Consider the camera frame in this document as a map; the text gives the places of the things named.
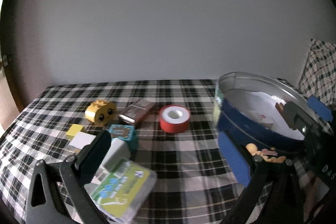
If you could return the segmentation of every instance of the yellow toy block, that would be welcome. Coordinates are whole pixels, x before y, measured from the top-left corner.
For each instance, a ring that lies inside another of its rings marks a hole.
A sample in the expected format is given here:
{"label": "yellow toy block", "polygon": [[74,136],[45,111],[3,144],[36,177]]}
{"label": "yellow toy block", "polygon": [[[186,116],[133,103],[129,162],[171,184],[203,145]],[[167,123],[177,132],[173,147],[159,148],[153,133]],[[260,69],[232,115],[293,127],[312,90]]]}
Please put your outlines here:
{"label": "yellow toy block", "polygon": [[87,107],[85,118],[96,126],[103,127],[114,119],[116,112],[115,103],[98,99]]}
{"label": "yellow toy block", "polygon": [[68,139],[68,140],[72,140],[75,135],[77,134],[77,132],[84,132],[85,133],[85,129],[84,129],[84,126],[80,125],[80,124],[73,124],[69,130],[65,133],[65,137]]}

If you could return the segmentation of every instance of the blue foam pad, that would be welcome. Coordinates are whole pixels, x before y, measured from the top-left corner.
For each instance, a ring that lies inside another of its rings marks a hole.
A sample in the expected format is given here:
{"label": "blue foam pad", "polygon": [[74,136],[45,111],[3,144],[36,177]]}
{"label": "blue foam pad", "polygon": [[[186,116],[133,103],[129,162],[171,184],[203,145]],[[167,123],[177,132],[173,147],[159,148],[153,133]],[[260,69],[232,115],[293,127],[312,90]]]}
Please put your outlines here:
{"label": "blue foam pad", "polygon": [[247,187],[251,180],[250,166],[224,132],[220,132],[218,135],[218,146],[237,181]]}
{"label": "blue foam pad", "polygon": [[310,96],[307,100],[307,105],[323,120],[331,122],[333,120],[333,115],[329,107],[322,103],[319,99],[314,96]]}

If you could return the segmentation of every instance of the screw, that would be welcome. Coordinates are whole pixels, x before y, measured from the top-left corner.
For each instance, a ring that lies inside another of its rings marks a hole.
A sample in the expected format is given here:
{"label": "screw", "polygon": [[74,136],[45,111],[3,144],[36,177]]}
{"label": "screw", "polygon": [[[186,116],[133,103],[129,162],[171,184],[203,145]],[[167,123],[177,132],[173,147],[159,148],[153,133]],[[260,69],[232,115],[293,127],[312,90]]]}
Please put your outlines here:
{"label": "screw", "polygon": [[75,159],[76,159],[76,158],[75,158],[74,155],[70,155],[70,156],[68,156],[68,157],[65,159],[65,161],[70,163],[70,162],[73,162]]}
{"label": "screw", "polygon": [[254,155],[253,160],[254,160],[254,162],[262,162],[263,158],[259,155]]}
{"label": "screw", "polygon": [[43,164],[43,160],[38,160],[36,166],[41,166]]}
{"label": "screw", "polygon": [[285,160],[285,163],[286,163],[287,166],[292,166],[293,165],[293,161],[290,160],[290,159]]}

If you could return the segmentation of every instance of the teal block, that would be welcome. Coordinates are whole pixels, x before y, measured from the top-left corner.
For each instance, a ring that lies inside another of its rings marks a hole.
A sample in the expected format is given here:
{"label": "teal block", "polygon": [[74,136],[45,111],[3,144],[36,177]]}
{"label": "teal block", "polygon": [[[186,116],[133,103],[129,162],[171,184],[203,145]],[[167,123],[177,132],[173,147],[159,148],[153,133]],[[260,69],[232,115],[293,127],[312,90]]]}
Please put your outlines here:
{"label": "teal block", "polygon": [[138,136],[134,126],[112,124],[109,132],[111,134],[111,138],[118,138],[125,141],[131,153],[138,149]]}

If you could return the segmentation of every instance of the black and white checkered fabric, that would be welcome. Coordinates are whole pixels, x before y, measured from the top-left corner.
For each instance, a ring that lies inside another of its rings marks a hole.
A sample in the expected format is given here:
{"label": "black and white checkered fabric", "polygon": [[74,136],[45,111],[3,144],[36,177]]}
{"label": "black and white checkered fabric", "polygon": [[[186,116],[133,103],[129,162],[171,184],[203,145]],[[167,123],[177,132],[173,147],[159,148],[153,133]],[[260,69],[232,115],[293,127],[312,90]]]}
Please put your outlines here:
{"label": "black and white checkered fabric", "polygon": [[[84,118],[96,99],[117,103],[123,110],[137,98],[156,103],[154,112],[138,129],[135,161],[157,172],[157,184],[139,210],[137,223],[215,223],[222,220],[242,191],[218,150],[212,123],[215,83],[212,80],[132,81],[47,88],[6,130],[0,144],[0,195],[9,211],[25,222],[25,202],[36,160],[64,160],[65,132],[74,123],[88,133],[102,128]],[[189,129],[167,134],[160,129],[158,111],[169,104],[191,112]],[[299,174],[305,177],[305,170]],[[76,220],[71,201],[61,188],[70,215]],[[266,199],[265,189],[255,213]]]}
{"label": "black and white checkered fabric", "polygon": [[336,101],[336,45],[311,40],[307,63],[298,89],[306,97],[315,96],[325,105]]}

